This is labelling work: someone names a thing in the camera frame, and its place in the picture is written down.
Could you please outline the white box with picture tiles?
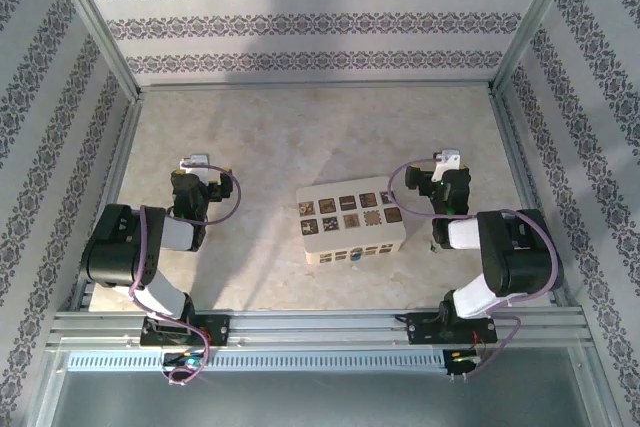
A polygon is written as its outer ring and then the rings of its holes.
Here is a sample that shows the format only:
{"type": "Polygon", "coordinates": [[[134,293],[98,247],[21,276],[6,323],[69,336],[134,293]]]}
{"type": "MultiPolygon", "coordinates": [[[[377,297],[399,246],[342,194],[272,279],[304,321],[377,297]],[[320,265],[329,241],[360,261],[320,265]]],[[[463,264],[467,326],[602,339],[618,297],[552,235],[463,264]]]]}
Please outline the white box with picture tiles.
{"type": "Polygon", "coordinates": [[[387,176],[301,187],[296,191],[306,261],[310,265],[389,254],[406,240],[401,210],[390,200],[387,176]]]}

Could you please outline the right circuit board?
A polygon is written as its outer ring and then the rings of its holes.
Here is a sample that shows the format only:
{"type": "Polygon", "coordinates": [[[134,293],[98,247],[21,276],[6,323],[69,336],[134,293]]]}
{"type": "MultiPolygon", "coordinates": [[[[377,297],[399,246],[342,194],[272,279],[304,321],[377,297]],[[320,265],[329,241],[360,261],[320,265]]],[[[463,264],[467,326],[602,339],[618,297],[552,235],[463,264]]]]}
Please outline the right circuit board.
{"type": "Polygon", "coordinates": [[[481,362],[481,357],[475,348],[445,350],[443,356],[447,375],[452,380],[458,377],[466,379],[481,362]]]}

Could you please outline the circuit board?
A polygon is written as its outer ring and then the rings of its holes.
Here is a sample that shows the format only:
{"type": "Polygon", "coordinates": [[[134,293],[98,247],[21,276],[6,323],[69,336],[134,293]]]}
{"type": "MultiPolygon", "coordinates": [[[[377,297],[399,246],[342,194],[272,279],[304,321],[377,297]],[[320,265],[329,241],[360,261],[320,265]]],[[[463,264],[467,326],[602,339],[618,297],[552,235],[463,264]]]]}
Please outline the circuit board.
{"type": "Polygon", "coordinates": [[[162,366],[169,369],[182,367],[189,370],[197,370],[205,364],[206,361],[202,353],[184,352],[165,354],[162,366]]]}
{"type": "Polygon", "coordinates": [[[443,356],[447,375],[452,380],[458,377],[466,379],[481,362],[481,357],[475,348],[445,350],[443,356]]]}

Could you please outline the left circuit board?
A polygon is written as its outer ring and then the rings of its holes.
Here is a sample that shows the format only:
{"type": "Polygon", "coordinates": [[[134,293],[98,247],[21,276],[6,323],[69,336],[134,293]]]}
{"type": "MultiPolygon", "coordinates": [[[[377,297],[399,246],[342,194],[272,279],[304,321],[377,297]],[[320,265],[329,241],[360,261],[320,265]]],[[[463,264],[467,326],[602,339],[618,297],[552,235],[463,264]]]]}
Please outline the left circuit board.
{"type": "Polygon", "coordinates": [[[165,354],[162,366],[169,369],[182,367],[189,370],[197,370],[205,364],[206,361],[202,353],[184,352],[165,354]]]}

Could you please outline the grey metal sheet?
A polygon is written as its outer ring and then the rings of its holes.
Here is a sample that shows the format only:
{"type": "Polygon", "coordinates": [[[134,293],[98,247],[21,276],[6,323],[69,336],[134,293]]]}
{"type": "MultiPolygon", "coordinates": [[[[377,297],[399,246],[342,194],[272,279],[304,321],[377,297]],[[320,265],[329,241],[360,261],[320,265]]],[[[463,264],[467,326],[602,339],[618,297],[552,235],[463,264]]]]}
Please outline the grey metal sheet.
{"type": "Polygon", "coordinates": [[[416,374],[73,373],[52,427],[591,427],[564,381],[416,374]]]}

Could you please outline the aluminium side rail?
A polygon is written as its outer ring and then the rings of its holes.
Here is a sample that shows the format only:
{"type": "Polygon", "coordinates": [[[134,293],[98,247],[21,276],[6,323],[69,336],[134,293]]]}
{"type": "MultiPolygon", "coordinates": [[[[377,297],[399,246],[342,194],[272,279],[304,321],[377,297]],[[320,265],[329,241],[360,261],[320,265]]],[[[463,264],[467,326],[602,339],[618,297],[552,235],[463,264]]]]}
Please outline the aluminium side rail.
{"type": "Polygon", "coordinates": [[[523,208],[536,208],[544,213],[518,129],[504,96],[494,87],[493,82],[488,83],[488,95],[521,205],[523,208]]]}
{"type": "MultiPolygon", "coordinates": [[[[143,102],[144,93],[140,91],[136,98],[129,103],[127,112],[122,118],[122,125],[118,132],[117,142],[112,149],[108,165],[109,170],[102,185],[100,200],[96,207],[88,237],[91,237],[93,228],[97,225],[105,206],[118,200],[143,102]]],[[[79,265],[71,293],[63,307],[64,311],[78,311],[82,308],[86,286],[87,280],[84,274],[84,267],[79,265]]]]}

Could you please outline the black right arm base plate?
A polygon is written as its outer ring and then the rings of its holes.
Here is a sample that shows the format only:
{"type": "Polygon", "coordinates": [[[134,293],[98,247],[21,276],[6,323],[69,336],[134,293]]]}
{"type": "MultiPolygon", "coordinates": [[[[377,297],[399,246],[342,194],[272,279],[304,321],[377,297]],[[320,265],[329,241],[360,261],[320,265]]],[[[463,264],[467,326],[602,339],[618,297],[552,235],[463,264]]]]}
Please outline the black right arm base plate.
{"type": "Polygon", "coordinates": [[[495,344],[497,331],[489,318],[445,320],[434,312],[410,312],[395,315],[406,327],[411,345],[495,344]]]}

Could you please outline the aluminium rear rail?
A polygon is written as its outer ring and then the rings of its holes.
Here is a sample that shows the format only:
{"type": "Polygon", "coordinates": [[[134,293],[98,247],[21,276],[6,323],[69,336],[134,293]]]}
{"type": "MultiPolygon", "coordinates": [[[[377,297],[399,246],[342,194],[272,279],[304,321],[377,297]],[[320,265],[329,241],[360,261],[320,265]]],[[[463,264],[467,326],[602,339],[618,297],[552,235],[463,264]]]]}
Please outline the aluminium rear rail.
{"type": "Polygon", "coordinates": [[[412,87],[475,87],[487,88],[489,81],[481,80],[409,80],[409,81],[318,81],[318,82],[237,82],[237,83],[164,83],[143,86],[140,94],[156,92],[197,91],[249,91],[249,90],[309,90],[357,88],[412,88],[412,87]]]}

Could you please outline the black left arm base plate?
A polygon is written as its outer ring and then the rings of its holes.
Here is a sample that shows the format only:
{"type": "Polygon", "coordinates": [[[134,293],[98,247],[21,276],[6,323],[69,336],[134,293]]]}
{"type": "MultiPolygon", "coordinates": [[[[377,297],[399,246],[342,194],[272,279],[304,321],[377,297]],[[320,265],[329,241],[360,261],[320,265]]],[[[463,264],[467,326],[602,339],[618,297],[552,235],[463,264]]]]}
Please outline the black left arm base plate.
{"type": "Polygon", "coordinates": [[[189,327],[176,321],[146,317],[140,334],[141,347],[203,348],[206,338],[210,347],[227,345],[231,317],[225,314],[195,315],[189,327]]]}

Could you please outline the aluminium upright post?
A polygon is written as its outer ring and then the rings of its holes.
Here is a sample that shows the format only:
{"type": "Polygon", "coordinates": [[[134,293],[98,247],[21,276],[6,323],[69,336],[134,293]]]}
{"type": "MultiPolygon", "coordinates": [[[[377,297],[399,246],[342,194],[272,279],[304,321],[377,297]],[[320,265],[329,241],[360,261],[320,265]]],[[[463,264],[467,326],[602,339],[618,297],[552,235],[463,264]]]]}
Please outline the aluminium upright post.
{"type": "Polygon", "coordinates": [[[72,0],[88,33],[95,40],[99,50],[114,73],[129,100],[137,99],[140,87],[134,78],[125,57],[118,48],[106,21],[94,0],[72,0]]]}
{"type": "Polygon", "coordinates": [[[493,80],[489,83],[489,91],[492,95],[496,96],[510,79],[513,70],[516,68],[530,40],[543,22],[552,2],[553,0],[531,1],[522,18],[522,22],[503,55],[493,80]]]}

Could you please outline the wide aluminium mounting rail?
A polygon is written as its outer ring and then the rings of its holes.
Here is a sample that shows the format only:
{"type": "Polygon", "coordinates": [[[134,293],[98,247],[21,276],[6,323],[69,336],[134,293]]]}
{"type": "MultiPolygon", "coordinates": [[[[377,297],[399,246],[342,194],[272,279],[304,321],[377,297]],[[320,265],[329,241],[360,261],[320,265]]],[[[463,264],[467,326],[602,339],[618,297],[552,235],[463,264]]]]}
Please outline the wide aluminium mounting rail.
{"type": "MultiPolygon", "coordinates": [[[[495,320],[500,340],[521,327],[511,348],[592,347],[579,308],[514,308],[495,320]]],[[[62,312],[45,342],[47,351],[121,351],[140,347],[138,312],[62,312]]],[[[409,350],[406,327],[390,310],[253,311],[231,315],[228,351],[409,350]]]]}

